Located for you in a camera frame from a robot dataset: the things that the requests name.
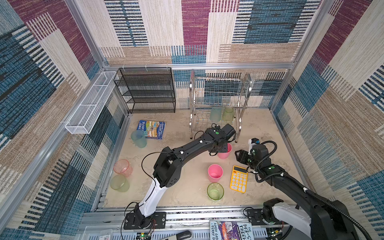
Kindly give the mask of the pink cup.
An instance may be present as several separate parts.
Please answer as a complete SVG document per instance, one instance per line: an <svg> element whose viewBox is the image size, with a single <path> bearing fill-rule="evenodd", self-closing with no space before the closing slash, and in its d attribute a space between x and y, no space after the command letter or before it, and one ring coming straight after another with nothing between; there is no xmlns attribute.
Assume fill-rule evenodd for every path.
<svg viewBox="0 0 384 240"><path fill-rule="evenodd" d="M211 183L217 183L223 176L223 173L223 168L218 164L212 164L208 168L208 175Z"/></svg>
<svg viewBox="0 0 384 240"><path fill-rule="evenodd" d="M232 151L232 145L230 143L227 144L227 151L225 153L218 153L218 157L220 159L227 159Z"/></svg>

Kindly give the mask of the green translucent cup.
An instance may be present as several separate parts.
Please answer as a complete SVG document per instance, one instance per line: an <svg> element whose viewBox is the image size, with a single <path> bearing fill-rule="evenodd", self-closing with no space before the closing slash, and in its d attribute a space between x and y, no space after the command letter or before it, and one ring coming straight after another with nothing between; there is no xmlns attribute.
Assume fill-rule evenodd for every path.
<svg viewBox="0 0 384 240"><path fill-rule="evenodd" d="M221 200L224 196L224 188L219 183L211 183L207 187L207 194L213 201Z"/></svg>
<svg viewBox="0 0 384 240"><path fill-rule="evenodd" d="M226 107L223 111L222 121L232 122L235 117L235 109L232 107Z"/></svg>

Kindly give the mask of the green translucent cup front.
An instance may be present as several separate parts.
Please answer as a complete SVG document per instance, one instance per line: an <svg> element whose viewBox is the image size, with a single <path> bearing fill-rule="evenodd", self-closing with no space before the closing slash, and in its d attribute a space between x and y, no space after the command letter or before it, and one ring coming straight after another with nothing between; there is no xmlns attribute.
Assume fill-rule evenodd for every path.
<svg viewBox="0 0 384 240"><path fill-rule="evenodd" d="M219 183L211 183L207 187L207 194L213 201L221 200L224 196L224 188Z"/></svg>

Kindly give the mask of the teal translucent cup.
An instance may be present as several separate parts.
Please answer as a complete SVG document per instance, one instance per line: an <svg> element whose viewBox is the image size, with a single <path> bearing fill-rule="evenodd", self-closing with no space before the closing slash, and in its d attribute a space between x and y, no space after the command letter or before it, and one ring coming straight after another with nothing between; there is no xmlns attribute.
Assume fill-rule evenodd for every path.
<svg viewBox="0 0 384 240"><path fill-rule="evenodd" d="M210 121L212 123L219 123L222 118L222 108L221 107L212 107L211 113L210 113Z"/></svg>

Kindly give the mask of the silver wire dish rack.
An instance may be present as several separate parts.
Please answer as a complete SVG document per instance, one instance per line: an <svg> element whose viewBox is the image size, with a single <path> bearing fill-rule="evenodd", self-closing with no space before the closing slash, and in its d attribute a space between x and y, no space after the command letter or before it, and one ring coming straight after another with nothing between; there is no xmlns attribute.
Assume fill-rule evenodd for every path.
<svg viewBox="0 0 384 240"><path fill-rule="evenodd" d="M234 142L238 142L245 110L248 108L253 80L250 74L241 78L224 77L197 77L192 71L189 83L189 106L190 106L190 139L195 134L210 128L210 113L212 107L221 107L222 115L226 107L235 109L235 117L232 122L223 122L222 118L216 125L231 125L237 135Z"/></svg>

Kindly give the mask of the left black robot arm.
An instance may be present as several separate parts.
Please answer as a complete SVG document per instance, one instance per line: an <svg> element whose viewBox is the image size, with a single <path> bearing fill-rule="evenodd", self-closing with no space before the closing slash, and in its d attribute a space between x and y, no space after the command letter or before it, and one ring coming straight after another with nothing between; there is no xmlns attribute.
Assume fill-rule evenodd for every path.
<svg viewBox="0 0 384 240"><path fill-rule="evenodd" d="M234 141L236 135L235 129L229 124L223 127L212 124L201 136L186 145L174 149L164 148L150 176L151 186L144 199L135 206L135 217L141 221L154 214L165 191L178 182L182 167L188 161L204 152L210 156L225 153L228 150L227 144Z"/></svg>

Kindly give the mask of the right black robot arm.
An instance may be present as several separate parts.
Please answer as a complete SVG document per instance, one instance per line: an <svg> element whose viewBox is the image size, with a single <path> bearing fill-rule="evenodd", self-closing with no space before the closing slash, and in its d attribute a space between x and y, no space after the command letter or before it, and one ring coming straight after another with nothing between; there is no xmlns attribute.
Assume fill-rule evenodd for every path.
<svg viewBox="0 0 384 240"><path fill-rule="evenodd" d="M263 220L268 223L284 222L313 240L357 240L358 231L370 240L368 231L352 218L340 201L322 197L271 162L265 143L254 144L250 151L238 150L236 160L247 165L257 183L266 182L282 191L299 208L292 208L279 198L264 202Z"/></svg>

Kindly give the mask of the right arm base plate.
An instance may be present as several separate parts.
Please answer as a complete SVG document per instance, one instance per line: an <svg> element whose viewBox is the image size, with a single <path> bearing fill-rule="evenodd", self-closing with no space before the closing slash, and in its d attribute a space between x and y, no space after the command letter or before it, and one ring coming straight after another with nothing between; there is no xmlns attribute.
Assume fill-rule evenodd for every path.
<svg viewBox="0 0 384 240"><path fill-rule="evenodd" d="M265 220L262 208L246 207L243 209L243 215L248 219L252 226L289 226L289 224L279 220Z"/></svg>

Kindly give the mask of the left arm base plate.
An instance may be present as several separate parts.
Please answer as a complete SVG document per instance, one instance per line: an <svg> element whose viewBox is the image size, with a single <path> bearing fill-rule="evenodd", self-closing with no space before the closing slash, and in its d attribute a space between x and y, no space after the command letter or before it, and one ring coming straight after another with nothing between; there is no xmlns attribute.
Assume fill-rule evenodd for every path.
<svg viewBox="0 0 384 240"><path fill-rule="evenodd" d="M149 230L150 228L164 229L166 225L166 212L155 212L149 217L140 213L128 213L124 220L124 230Z"/></svg>

